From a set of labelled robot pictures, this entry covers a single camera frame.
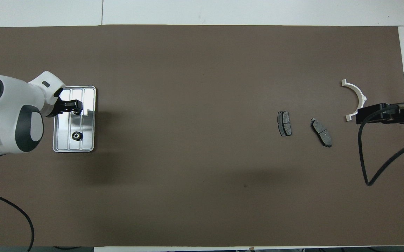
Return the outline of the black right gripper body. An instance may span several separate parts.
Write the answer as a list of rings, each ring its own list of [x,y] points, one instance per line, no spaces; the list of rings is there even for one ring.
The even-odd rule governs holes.
[[[388,105],[388,110],[385,114],[388,115],[388,119],[385,124],[404,124],[404,110],[400,109],[398,105]]]

